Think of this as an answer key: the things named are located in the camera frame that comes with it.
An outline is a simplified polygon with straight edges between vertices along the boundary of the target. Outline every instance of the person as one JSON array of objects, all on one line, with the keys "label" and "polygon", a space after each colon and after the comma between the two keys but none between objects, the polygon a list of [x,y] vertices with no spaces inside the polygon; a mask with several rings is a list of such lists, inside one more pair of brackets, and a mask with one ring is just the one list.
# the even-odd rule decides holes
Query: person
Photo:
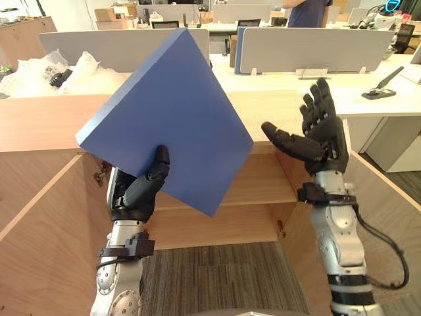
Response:
[{"label": "person", "polygon": [[328,6],[333,0],[284,0],[284,9],[292,8],[289,28],[324,28]]}]

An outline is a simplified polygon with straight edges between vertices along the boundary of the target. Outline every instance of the black office chair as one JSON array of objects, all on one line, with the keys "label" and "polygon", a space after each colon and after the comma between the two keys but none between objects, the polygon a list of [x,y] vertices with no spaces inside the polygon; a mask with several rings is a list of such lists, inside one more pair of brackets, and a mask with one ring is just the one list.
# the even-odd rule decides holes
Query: black office chair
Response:
[{"label": "black office chair", "polygon": [[414,29],[415,25],[402,23],[401,29],[397,33],[397,39],[394,45],[394,48],[397,49],[396,54],[403,54],[407,48],[415,49],[409,46],[409,41],[414,33]]},{"label": "black office chair", "polygon": [[[260,22],[261,22],[261,19],[259,18],[254,18],[252,20],[238,20],[236,34],[238,34],[238,28],[240,26],[259,26]],[[225,54],[223,54],[223,56],[227,56],[230,53],[230,51],[231,51],[230,40],[225,39]]]},{"label": "black office chair", "polygon": [[178,28],[178,21],[152,21],[152,28]]},{"label": "black office chair", "polygon": [[272,26],[286,26],[288,22],[287,18],[272,18],[272,20],[270,21],[270,24]]}]

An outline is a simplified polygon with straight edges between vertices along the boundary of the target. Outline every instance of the black cable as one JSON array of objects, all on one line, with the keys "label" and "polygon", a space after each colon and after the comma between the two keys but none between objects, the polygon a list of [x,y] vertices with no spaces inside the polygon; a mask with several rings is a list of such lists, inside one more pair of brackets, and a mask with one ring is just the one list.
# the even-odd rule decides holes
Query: black cable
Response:
[{"label": "black cable", "polygon": [[376,280],[375,278],[372,278],[371,276],[368,276],[370,282],[375,287],[383,288],[383,289],[386,289],[386,290],[399,290],[399,289],[405,287],[409,282],[409,267],[408,267],[407,261],[405,260],[404,255],[403,255],[403,250],[401,248],[399,248],[399,246],[389,236],[387,236],[383,232],[380,232],[379,230],[375,229],[373,226],[368,224],[364,219],[362,219],[360,211],[359,211],[359,205],[358,204],[354,204],[353,208],[354,208],[355,214],[357,216],[358,222],[361,224],[361,226],[365,230],[367,230],[369,233],[371,233],[371,235],[383,240],[386,244],[388,244],[395,251],[395,253],[397,254],[397,256],[399,257],[399,259],[401,260],[401,263],[402,263],[403,281],[399,285],[395,285],[395,283],[393,283],[393,282],[391,284],[385,284],[385,283],[382,283],[382,282]]},{"label": "black cable", "polygon": [[370,10],[367,11],[367,15],[366,16],[368,16],[371,13],[371,10],[376,9],[376,8],[379,8],[380,9],[381,7],[384,7],[384,5],[375,5]]}]

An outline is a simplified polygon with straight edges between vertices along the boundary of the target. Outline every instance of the shelf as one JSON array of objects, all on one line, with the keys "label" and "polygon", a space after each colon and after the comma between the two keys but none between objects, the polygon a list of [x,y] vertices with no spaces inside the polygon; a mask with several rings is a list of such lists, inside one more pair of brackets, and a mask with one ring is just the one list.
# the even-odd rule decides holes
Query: shelf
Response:
[{"label": "shelf", "polygon": [[[231,184],[221,206],[295,202],[297,198],[276,156],[250,155]],[[189,208],[165,193],[157,195],[156,209]]]}]

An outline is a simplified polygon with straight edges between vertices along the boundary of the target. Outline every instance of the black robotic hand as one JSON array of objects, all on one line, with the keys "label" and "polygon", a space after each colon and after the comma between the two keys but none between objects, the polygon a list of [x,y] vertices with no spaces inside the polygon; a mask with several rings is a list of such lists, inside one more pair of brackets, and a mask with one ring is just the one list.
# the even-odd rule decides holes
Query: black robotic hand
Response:
[{"label": "black robotic hand", "polygon": [[313,97],[304,95],[305,105],[300,107],[305,137],[289,135],[270,122],[263,123],[262,130],[280,151],[304,161],[310,175],[326,170],[344,173],[349,158],[347,144],[329,85],[321,78],[310,91]]}]

